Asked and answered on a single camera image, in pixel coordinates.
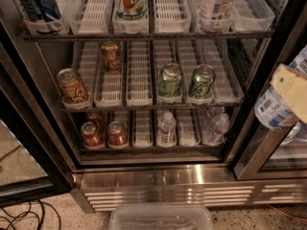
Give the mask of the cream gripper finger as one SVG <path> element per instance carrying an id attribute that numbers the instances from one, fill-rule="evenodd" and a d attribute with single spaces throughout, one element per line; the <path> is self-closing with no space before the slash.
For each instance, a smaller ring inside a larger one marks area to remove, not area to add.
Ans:
<path id="1" fill-rule="evenodd" d="M 307 123 L 307 76 L 295 68 L 280 64 L 271 86 L 303 123 Z"/>

